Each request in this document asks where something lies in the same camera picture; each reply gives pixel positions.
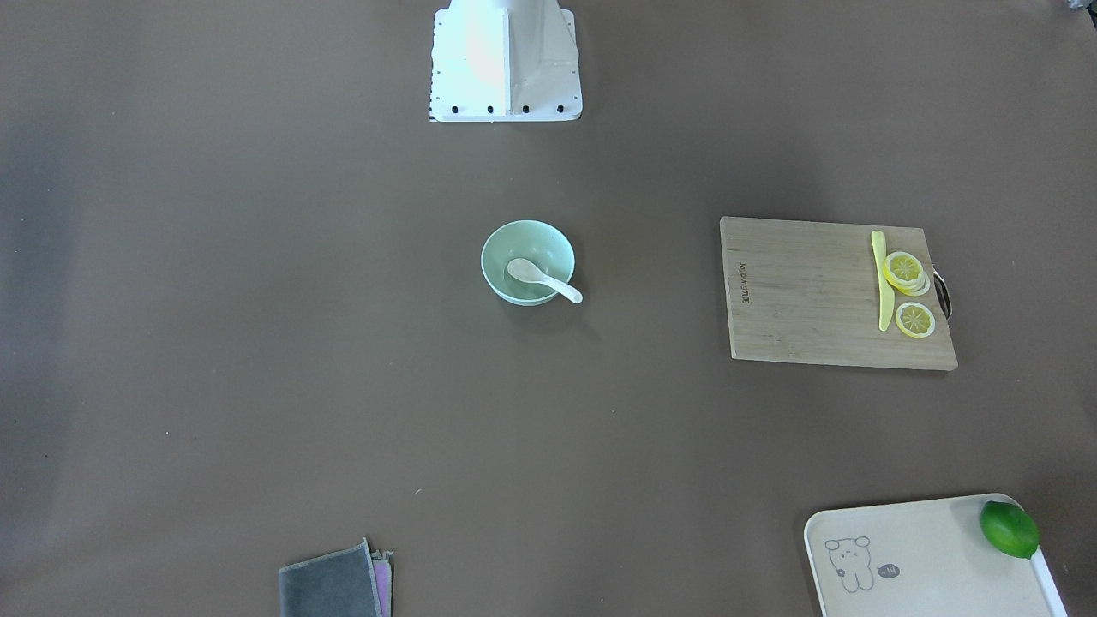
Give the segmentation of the white ceramic spoon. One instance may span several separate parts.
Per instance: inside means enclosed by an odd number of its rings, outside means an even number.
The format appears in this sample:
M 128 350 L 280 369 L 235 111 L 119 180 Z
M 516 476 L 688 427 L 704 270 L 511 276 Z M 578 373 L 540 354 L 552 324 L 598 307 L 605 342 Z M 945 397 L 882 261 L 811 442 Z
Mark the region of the white ceramic spoon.
M 536 263 L 528 261 L 525 258 L 516 258 L 509 261 L 507 263 L 507 273 L 518 281 L 525 282 L 525 284 L 548 287 L 548 289 L 554 290 L 559 296 L 567 298 L 572 303 L 580 304 L 584 301 L 584 294 L 579 289 L 548 276 L 538 268 Z

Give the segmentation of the light green bowl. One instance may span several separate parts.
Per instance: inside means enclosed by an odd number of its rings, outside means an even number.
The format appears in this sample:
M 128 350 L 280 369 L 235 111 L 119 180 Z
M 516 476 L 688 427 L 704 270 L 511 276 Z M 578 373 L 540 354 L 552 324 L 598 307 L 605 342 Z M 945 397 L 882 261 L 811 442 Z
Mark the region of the light green bowl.
M 548 223 L 525 218 L 493 231 L 483 243 L 480 271 L 496 296 L 517 306 L 538 306 L 559 296 L 559 292 L 546 285 L 525 284 L 514 279 L 507 266 L 518 258 L 525 258 L 545 274 L 563 282 L 572 281 L 575 271 L 572 242 Z

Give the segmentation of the bamboo cutting board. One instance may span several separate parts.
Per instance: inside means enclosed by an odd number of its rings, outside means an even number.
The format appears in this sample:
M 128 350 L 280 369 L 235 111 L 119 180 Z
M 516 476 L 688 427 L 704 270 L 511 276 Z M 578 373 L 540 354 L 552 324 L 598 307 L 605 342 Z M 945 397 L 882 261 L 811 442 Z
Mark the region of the bamboo cutting board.
M 934 289 L 932 335 L 878 328 L 880 291 L 872 225 L 723 216 L 719 223 L 730 356 L 866 368 L 955 370 L 945 312 Z

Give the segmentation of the yellow plastic knife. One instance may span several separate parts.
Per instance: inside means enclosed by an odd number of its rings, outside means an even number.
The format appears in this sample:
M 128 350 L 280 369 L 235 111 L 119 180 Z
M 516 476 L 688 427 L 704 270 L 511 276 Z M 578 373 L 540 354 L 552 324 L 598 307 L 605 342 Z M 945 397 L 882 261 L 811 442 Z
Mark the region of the yellow plastic knife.
M 886 237 L 883 231 L 873 229 L 871 231 L 871 245 L 873 258 L 875 261 L 875 271 L 878 279 L 878 296 L 880 298 L 880 312 L 878 312 L 878 329 L 880 332 L 887 332 L 890 324 L 892 324 L 892 317 L 895 308 L 895 292 L 887 278 L 886 273 L 886 259 L 887 259 L 887 245 Z

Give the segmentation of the grey folded cloth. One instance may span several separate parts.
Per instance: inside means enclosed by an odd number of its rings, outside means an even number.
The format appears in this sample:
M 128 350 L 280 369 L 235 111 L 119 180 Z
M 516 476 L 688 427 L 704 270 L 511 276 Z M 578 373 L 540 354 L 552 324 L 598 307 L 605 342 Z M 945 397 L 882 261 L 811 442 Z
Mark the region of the grey folded cloth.
M 392 551 L 359 545 L 279 569 L 282 616 L 391 616 Z

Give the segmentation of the single lemon slice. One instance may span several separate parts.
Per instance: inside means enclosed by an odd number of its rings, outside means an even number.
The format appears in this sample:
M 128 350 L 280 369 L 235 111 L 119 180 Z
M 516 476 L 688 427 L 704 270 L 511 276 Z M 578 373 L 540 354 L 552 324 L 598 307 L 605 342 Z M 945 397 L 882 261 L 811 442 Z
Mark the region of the single lemon slice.
M 936 332 L 936 317 L 931 308 L 917 302 L 902 303 L 895 308 L 895 324 L 909 338 L 923 339 Z

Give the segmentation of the cream rabbit tray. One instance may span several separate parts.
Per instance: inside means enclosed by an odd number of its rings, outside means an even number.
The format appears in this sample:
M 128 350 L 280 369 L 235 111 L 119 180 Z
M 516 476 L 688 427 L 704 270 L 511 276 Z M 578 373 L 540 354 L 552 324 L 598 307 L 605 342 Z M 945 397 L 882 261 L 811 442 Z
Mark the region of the cream rabbit tray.
M 1047 559 L 980 529 L 1000 493 L 816 512 L 803 538 L 825 616 L 1064 616 Z

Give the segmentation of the green lime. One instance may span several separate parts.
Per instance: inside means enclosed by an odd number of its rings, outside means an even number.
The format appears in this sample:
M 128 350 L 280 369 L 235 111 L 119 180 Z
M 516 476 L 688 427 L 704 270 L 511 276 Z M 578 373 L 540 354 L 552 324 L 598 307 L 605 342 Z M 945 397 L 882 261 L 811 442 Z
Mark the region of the green lime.
M 1040 547 L 1040 530 L 1033 519 L 1008 501 L 987 501 L 980 512 L 980 530 L 1003 554 L 1031 560 Z

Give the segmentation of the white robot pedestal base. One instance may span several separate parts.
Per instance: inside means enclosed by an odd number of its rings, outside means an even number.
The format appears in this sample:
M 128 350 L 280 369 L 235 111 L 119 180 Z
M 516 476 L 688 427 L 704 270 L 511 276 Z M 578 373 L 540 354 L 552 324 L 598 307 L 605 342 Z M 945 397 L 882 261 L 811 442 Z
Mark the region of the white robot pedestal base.
M 583 116 L 575 15 L 556 1 L 451 1 L 434 14 L 429 120 Z

